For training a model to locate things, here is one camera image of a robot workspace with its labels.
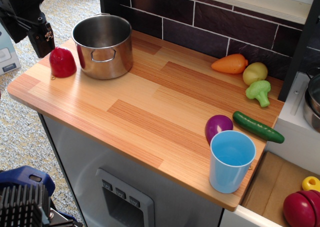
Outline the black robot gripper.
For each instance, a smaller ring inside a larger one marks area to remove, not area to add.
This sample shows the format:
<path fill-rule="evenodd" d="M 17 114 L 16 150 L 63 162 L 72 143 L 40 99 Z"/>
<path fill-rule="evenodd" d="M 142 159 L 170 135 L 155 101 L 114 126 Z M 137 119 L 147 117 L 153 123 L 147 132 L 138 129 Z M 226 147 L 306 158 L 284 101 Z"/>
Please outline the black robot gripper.
<path fill-rule="evenodd" d="M 18 43 L 28 36 L 37 56 L 44 58 L 55 49 L 53 29 L 40 10 L 44 0 L 0 0 L 0 22 Z"/>

